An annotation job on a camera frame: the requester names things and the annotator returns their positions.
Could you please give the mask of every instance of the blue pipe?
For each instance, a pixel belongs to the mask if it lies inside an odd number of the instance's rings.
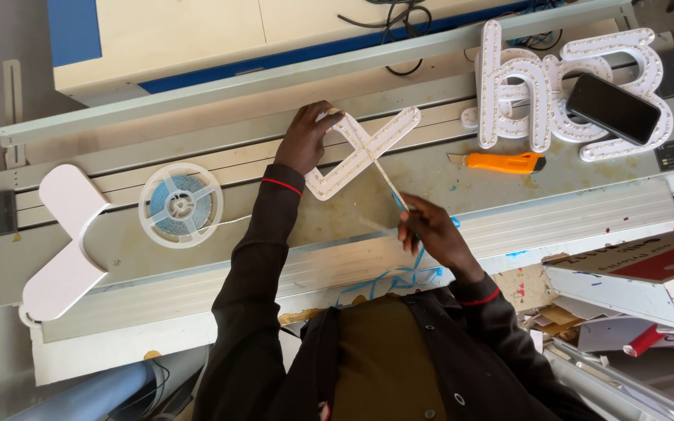
[[[95,421],[154,379],[145,361],[111,368],[5,421]]]

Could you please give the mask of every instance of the red cuff stripe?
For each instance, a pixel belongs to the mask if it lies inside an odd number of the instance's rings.
[[[501,292],[501,290],[496,287],[496,291],[494,291],[491,295],[488,295],[487,297],[483,298],[482,300],[475,300],[475,301],[468,301],[468,302],[459,302],[463,306],[476,306],[478,304],[485,304],[488,301],[491,301],[494,299],[498,293]]]
[[[295,187],[293,187],[293,186],[291,186],[287,183],[283,183],[282,181],[278,181],[278,180],[273,180],[272,178],[262,178],[261,180],[262,181],[269,181],[269,182],[275,183],[275,184],[279,184],[280,186],[285,186],[288,189],[293,190],[295,193],[298,193],[298,196],[303,197],[303,193],[299,192],[297,188],[295,188]]]

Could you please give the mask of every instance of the dark jacket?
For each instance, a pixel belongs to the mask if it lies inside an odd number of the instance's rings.
[[[303,188],[297,172],[267,167],[248,232],[212,306],[218,337],[194,419],[316,421],[320,404],[332,407],[340,310],[324,310],[304,328],[287,375],[278,339],[275,295]],[[489,276],[401,299],[420,326],[449,419],[602,419],[556,380]]]

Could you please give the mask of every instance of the black phone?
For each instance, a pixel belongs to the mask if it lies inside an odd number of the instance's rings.
[[[659,107],[591,73],[579,76],[566,109],[634,145],[646,145],[657,126]]]

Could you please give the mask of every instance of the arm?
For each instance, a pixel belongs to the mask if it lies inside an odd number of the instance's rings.
[[[402,197],[416,210],[400,215],[398,239],[405,250],[415,254],[417,233],[428,254],[452,271],[456,280],[449,284],[449,290],[464,308],[470,334],[495,352],[527,392],[557,416],[566,420],[602,420],[557,380],[548,360],[535,350],[532,338],[519,329],[514,307],[482,270],[446,211],[416,196]]]
[[[231,271],[212,305],[217,340],[199,385],[194,419],[260,419],[285,378],[275,303],[287,258],[287,236],[298,215],[303,175],[323,155],[321,139],[342,119],[315,121],[332,106],[301,108],[259,186],[251,222],[233,249]]]

